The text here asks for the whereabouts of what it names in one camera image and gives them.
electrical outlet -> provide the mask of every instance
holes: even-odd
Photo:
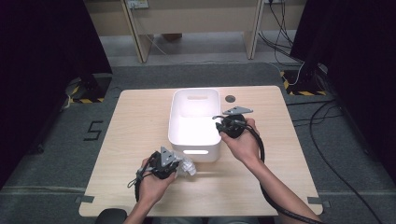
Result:
[[[281,4],[281,3],[284,3],[285,0],[273,0],[272,2],[273,2],[273,4]],[[270,5],[270,0],[264,0],[264,4]]]
[[[149,8],[148,0],[128,0],[128,8]]]

black cable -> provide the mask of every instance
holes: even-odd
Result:
[[[323,159],[323,161],[329,166],[329,168],[338,176],[338,178],[340,178],[354,193],[356,196],[358,196],[358,198],[364,203],[364,205],[366,205],[366,207],[370,210],[370,212],[373,214],[373,216],[375,217],[375,219],[378,221],[378,223],[382,223],[381,219],[379,219],[378,215],[375,213],[375,211],[373,210],[373,208],[361,197],[361,195],[343,178],[341,177],[337,171],[330,165],[330,163],[327,161],[327,159],[324,157],[322,151],[319,149],[317,141],[314,137],[314,133],[312,130],[313,127],[313,120],[315,118],[315,115],[326,105],[330,104],[331,102],[333,102],[335,100],[332,100],[326,104],[323,104],[311,117],[310,123],[309,123],[309,133],[311,135],[311,139],[312,142],[315,145],[315,148],[317,149],[320,157]]]
[[[320,119],[320,121],[317,122],[317,123],[314,123],[314,124],[320,124],[321,122],[323,122],[323,120],[325,120],[325,119],[327,119],[327,118],[338,118],[338,117],[340,117],[340,116],[343,116],[343,115],[341,114],[341,115],[336,115],[336,116],[329,116],[329,117],[327,117],[327,114],[330,112],[330,110],[333,109],[333,108],[335,108],[335,107],[337,107],[337,105],[334,105],[334,106],[332,106],[332,107],[329,107],[329,108],[327,109],[326,113],[323,115],[322,118],[317,118],[317,119]],[[311,119],[294,119],[294,120],[292,120],[292,121],[293,121],[293,122],[298,122],[298,121],[306,121],[306,120],[311,120]],[[308,125],[308,124],[309,124],[309,123],[300,124],[300,125],[294,125],[294,127],[296,127],[296,126]]]
[[[262,160],[262,162],[264,162],[265,160],[265,152],[264,152],[264,144],[262,142],[262,139],[260,138],[259,134],[256,133],[256,131],[253,129],[253,127],[251,127],[250,125],[247,124],[243,124],[243,123],[239,123],[236,122],[235,124],[237,124],[240,127],[243,127],[245,129],[247,129],[256,139],[258,145],[259,145],[259,149],[260,149],[260,159]],[[260,188],[262,190],[262,195],[264,196],[265,200],[275,208],[276,211],[278,211],[279,213],[282,213],[283,215],[287,216],[287,217],[291,217],[294,218],[296,220],[305,222],[305,223],[310,223],[310,224],[323,224],[323,222],[314,220],[312,218],[309,217],[304,217],[304,216],[300,216],[298,214],[295,214],[285,208],[283,208],[282,206],[280,206],[279,204],[277,204],[276,202],[274,202],[271,197],[268,195],[268,193],[265,191],[265,189],[262,187],[262,184],[260,184]]]
[[[148,158],[148,160],[146,161],[146,163],[143,166],[142,170],[140,172],[136,173],[136,178],[131,180],[131,182],[128,183],[128,185],[127,185],[128,189],[131,188],[133,185],[135,185],[138,181],[142,181],[143,178],[145,178],[146,176],[151,175],[151,174],[143,175],[143,173],[146,172],[151,159],[154,158],[154,155],[155,155],[155,152],[153,154],[151,154],[151,156]]]
[[[284,29],[283,27],[285,26],[285,28],[286,28],[286,23],[285,23],[285,5],[284,5],[284,1],[283,0],[281,0],[281,11],[282,11],[282,23],[280,23],[279,22],[279,19],[277,18],[277,16],[276,16],[276,14],[275,14],[275,12],[274,12],[274,10],[273,10],[273,8],[272,8],[272,4],[270,4],[270,9],[271,9],[271,12],[273,13],[273,15],[274,15],[274,18],[275,18],[275,20],[276,20],[276,23],[277,23],[277,25],[279,26],[279,28],[280,28],[280,33],[283,35],[283,37],[285,37],[285,39],[286,40],[288,40],[289,41],[289,44],[290,44],[290,46],[292,46],[292,41],[290,40],[290,38],[289,38],[289,36],[288,36],[288,32],[286,31],[286,29]]]
[[[265,36],[263,35],[263,33],[261,33],[261,34],[259,33],[259,37],[262,38],[262,40],[265,42],[265,44],[267,44],[269,47],[271,47],[271,48],[274,49],[274,56],[275,56],[276,61],[277,61],[278,63],[280,63],[280,64],[282,64],[282,65],[285,65],[285,66],[299,66],[299,65],[290,65],[290,64],[281,63],[281,62],[279,61],[279,59],[277,58],[277,56],[276,56],[276,51],[278,51],[278,52],[280,52],[280,53],[282,53],[282,54],[284,54],[284,55],[286,55],[286,56],[292,58],[294,61],[296,61],[296,62],[298,62],[298,63],[302,63],[302,62],[303,62],[303,61],[301,61],[301,60],[299,60],[299,59],[297,59],[297,58],[291,57],[286,51],[284,51],[283,49],[280,49],[280,48],[279,48],[279,47],[282,47],[282,48],[288,48],[288,49],[290,49],[290,48],[292,47],[292,44],[293,44],[293,42],[291,41],[291,39],[290,39],[290,37],[289,37],[289,35],[288,35],[288,32],[287,32],[287,30],[286,30],[286,21],[285,21],[286,4],[285,4],[285,1],[281,0],[282,22],[279,22],[279,19],[277,18],[276,14],[275,14],[275,12],[274,12],[274,10],[273,10],[273,8],[272,8],[272,3],[271,3],[271,2],[270,2],[270,5],[269,5],[269,6],[270,6],[270,9],[271,9],[272,14],[274,15],[274,18],[276,19],[276,23],[277,23],[278,26],[279,26],[279,33],[278,33],[278,35],[277,35],[275,44],[272,43],[271,41],[269,41],[267,38],[265,38]],[[285,39],[289,41],[289,45],[290,45],[289,47],[283,46],[283,45],[278,45],[278,44],[277,44],[277,41],[278,41],[280,35],[283,35],[283,37],[285,37]]]
[[[334,116],[327,116],[327,117],[323,117],[323,118],[319,118],[321,119],[320,122],[314,123],[314,124],[320,124],[323,120],[325,119],[334,119],[334,118],[340,118],[343,117],[344,115],[334,115]],[[293,120],[293,121],[303,121],[303,120],[309,120],[309,119],[298,119],[298,120]],[[304,124],[295,124],[294,127],[301,127],[301,126],[305,126],[305,125],[309,125],[310,123],[304,123]]]
[[[264,43],[265,43],[266,45],[268,45],[270,48],[274,49],[274,51],[278,51],[279,53],[281,53],[281,54],[283,54],[283,55],[285,55],[285,56],[287,56],[287,57],[293,59],[293,60],[296,61],[297,63],[303,63],[303,61],[301,61],[300,59],[294,58],[294,57],[290,56],[285,50],[280,49],[280,48],[278,47],[278,46],[280,46],[280,47],[282,47],[282,48],[287,48],[286,46],[282,46],[282,45],[279,45],[279,44],[277,44],[277,43],[275,44],[275,43],[271,42],[270,40],[268,40],[268,39],[264,36],[264,34],[260,34],[260,33],[259,33],[259,37],[262,39],[262,41],[264,41]],[[276,57],[276,61],[277,61],[278,63],[282,64],[282,65],[285,65],[285,66],[300,66],[300,65],[294,65],[294,64],[284,64],[284,63],[281,63],[281,62],[277,59],[277,57]]]
[[[334,100],[328,100],[328,101],[311,101],[311,102],[302,102],[302,103],[291,103],[287,105],[310,105],[310,104],[321,104],[321,103],[329,103],[333,102]]]

power strip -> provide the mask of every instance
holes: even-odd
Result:
[[[149,8],[148,0],[128,0],[129,9]]]

black curtain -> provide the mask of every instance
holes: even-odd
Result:
[[[111,68],[82,0],[0,1],[0,188],[45,137],[76,77]]]
[[[396,182],[395,11],[393,0],[308,0],[291,55],[327,65],[364,150]]]

yellow and black tape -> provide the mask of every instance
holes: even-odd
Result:
[[[321,87],[318,85],[315,86],[315,88],[297,88],[294,85],[290,85],[288,80],[284,77],[285,72],[280,72],[280,76],[282,77],[283,80],[283,85],[285,87],[286,93],[289,95],[305,95],[305,96],[310,96],[310,95],[326,95],[326,91],[322,90]]]
[[[74,97],[74,95],[78,92],[79,90],[79,85],[77,85],[72,92],[71,98],[70,98],[70,103],[78,103],[78,104],[91,104],[91,103],[102,103],[105,98],[104,97],[97,97],[97,98],[92,98],[92,97],[81,97],[77,98]]]

